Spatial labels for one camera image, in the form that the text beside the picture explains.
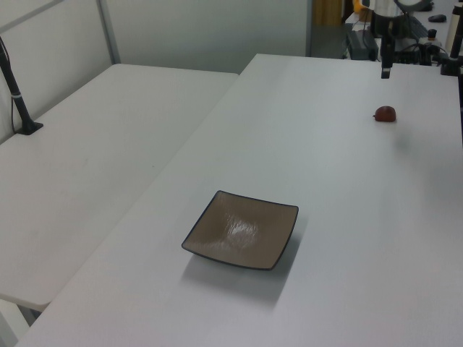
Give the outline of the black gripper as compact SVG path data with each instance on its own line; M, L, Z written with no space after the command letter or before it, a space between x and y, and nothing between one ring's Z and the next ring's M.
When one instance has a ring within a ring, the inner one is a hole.
M391 17L374 12L372 16L372 26L374 33L382 37L380 47L381 79L385 80L390 77L394 62L393 38L405 38L409 33L407 18L405 15Z

